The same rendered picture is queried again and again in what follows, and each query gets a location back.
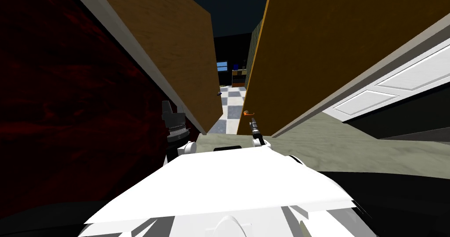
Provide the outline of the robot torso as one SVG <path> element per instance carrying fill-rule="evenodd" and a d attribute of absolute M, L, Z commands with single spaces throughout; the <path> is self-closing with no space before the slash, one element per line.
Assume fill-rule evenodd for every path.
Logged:
<path fill-rule="evenodd" d="M 184 154 L 78 237 L 379 237 L 335 181 L 269 146 Z"/>

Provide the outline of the brown wooden cabinet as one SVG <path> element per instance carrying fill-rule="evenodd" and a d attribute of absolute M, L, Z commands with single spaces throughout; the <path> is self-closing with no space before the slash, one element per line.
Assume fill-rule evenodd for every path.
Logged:
<path fill-rule="evenodd" d="M 247 70 L 246 69 L 238 69 L 232 71 L 232 87 L 244 87 L 245 81 L 247 77 Z"/>

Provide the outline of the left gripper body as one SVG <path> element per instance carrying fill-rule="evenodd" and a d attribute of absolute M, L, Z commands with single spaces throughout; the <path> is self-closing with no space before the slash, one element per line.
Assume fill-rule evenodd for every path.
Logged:
<path fill-rule="evenodd" d="M 168 128 L 170 136 L 186 132 L 186 117 L 185 113 L 168 113 L 162 114 L 162 119 Z"/>

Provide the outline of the white panelled door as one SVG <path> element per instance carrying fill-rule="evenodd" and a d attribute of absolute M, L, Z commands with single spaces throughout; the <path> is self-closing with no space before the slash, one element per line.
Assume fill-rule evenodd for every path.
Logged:
<path fill-rule="evenodd" d="M 450 82 L 450 38 L 323 112 L 346 121 Z"/>

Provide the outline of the brown wooden door leaf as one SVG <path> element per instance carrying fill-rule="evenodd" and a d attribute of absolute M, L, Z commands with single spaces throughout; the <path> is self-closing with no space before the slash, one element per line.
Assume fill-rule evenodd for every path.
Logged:
<path fill-rule="evenodd" d="M 277 137 L 450 26 L 450 0 L 267 0 L 238 134 Z"/>
<path fill-rule="evenodd" d="M 222 115 L 209 12 L 194 0 L 107 0 L 206 133 Z"/>

